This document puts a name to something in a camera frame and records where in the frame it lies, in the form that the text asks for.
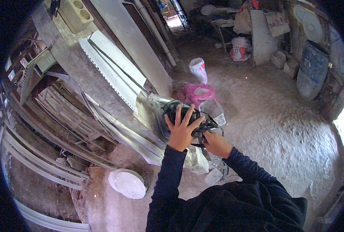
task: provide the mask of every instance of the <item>dirt floor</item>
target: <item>dirt floor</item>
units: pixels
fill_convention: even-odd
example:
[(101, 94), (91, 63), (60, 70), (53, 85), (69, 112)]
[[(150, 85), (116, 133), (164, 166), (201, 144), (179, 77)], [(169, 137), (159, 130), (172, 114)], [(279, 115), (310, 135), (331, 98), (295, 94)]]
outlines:
[[(276, 176), (293, 197), (308, 199), (304, 229), (311, 230), (315, 217), (322, 212), (317, 197), (331, 196), (324, 201), (328, 205), (342, 181), (341, 141), (331, 124), (318, 116), (318, 103), (304, 101), (297, 93), (295, 80), (271, 64), (252, 67), (251, 60), (234, 62), (229, 53), (215, 49), (212, 40), (183, 37), (180, 41), (184, 44), (178, 46), (182, 60), (171, 73), (174, 89), (198, 83), (188, 65), (193, 58), (203, 58), (208, 85), (216, 90), (225, 111), (225, 138)], [(136, 151), (122, 144), (104, 156), (138, 172), (146, 181), (147, 195), (140, 200), (128, 199), (110, 187), (109, 170), (91, 167), (91, 181), (80, 194), (79, 216), (90, 224), (91, 231), (144, 231), (160, 167), (147, 164)], [(332, 174), (321, 171), (328, 158)], [(323, 188), (313, 192), (313, 198), (309, 186), (317, 175)], [(189, 199), (206, 189), (204, 176), (184, 169), (180, 197)]]

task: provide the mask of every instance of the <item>pink plastic bag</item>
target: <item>pink plastic bag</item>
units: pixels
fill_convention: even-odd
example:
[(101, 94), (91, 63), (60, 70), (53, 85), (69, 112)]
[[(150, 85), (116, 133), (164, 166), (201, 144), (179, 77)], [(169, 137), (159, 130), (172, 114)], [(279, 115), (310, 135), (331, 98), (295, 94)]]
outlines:
[(198, 109), (199, 105), (205, 100), (212, 98), (217, 100), (215, 90), (211, 86), (205, 84), (187, 84), (184, 87), (184, 92), (186, 94), (185, 102), (194, 104), (196, 109)]

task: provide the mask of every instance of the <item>person's right hand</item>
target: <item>person's right hand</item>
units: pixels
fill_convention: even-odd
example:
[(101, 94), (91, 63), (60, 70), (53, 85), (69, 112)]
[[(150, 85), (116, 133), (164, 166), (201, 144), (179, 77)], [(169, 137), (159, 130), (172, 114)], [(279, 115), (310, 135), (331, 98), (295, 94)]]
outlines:
[(221, 156), (222, 158), (227, 159), (230, 156), (233, 146), (230, 146), (220, 134), (206, 131), (203, 133), (206, 138), (204, 146), (207, 151), (216, 156)]

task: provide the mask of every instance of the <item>black shirt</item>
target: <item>black shirt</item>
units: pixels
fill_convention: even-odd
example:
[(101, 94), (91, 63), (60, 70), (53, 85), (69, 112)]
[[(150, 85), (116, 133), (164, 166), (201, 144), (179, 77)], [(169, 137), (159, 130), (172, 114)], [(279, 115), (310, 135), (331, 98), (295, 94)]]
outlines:
[(192, 199), (179, 199), (186, 153), (167, 146), (146, 231), (302, 231), (307, 200), (292, 198), (275, 177), (235, 148), (223, 161), (242, 182), (212, 186)]

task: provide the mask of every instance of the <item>white molding strip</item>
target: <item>white molding strip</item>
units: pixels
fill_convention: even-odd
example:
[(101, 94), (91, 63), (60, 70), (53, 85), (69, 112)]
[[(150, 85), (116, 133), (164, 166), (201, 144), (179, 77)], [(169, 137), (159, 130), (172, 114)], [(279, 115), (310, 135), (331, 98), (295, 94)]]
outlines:
[(82, 183), (83, 178), (79, 176), (75, 176), (73, 174), (67, 173), (64, 170), (58, 169), (53, 165), (48, 164), (47, 162), (44, 162), (41, 160), (39, 157), (35, 156), (31, 152), (29, 152), (26, 148), (24, 148), (20, 143), (18, 143), (10, 134), (8, 131), (5, 132), (4, 138), (25, 158), (30, 160), (31, 162), (35, 163), (39, 167), (44, 168), (47, 171), (52, 172), (53, 174), (56, 174), (62, 178), (77, 182), (77, 183)]
[(65, 180), (61, 180), (41, 169), (39, 169), (38, 167), (36, 167), (34, 164), (30, 163), (28, 160), (26, 160), (23, 156), (21, 156), (14, 148), (12, 148), (11, 145), (8, 144), (8, 141), (3, 138), (3, 146), (18, 160), (20, 161), (22, 164), (24, 164), (26, 167), (30, 168), (31, 170), (33, 170), (34, 172), (36, 172), (37, 174), (44, 176), (47, 179), (50, 179), (56, 183), (65, 185), (69, 188), (74, 188), (77, 190), (82, 190), (82, 187), (80, 185), (76, 185), (70, 182), (67, 182)]
[(4, 120), (4, 124), (8, 127), (8, 129), (25, 145), (27, 146), (29, 149), (31, 149), (33, 152), (35, 152), (36, 154), (38, 154), (39, 156), (43, 157), (45, 160), (47, 160), (48, 162), (66, 170), (69, 171), (73, 174), (76, 174), (78, 176), (81, 176), (85, 179), (89, 179), (89, 176), (87, 176), (86, 174), (82, 174), (79, 171), (76, 171), (72, 168), (69, 168), (59, 162), (57, 162), (56, 160), (52, 159), (51, 157), (43, 154), (42, 152), (40, 152), (39, 150), (37, 150), (35, 147), (31, 146), (26, 140), (24, 140), (15, 130), (12, 129), (11, 125), (9, 125), (9, 123), (7, 122), (7, 120)]
[(44, 214), (38, 213), (29, 207), (24, 206), (16, 199), (13, 199), (16, 203), (21, 215), (27, 220), (34, 222), (45, 228), (52, 230), (57, 230), (61, 232), (88, 232), (89, 225), (84, 223), (68, 222), (64, 220), (59, 220), (53, 217), (46, 216)]

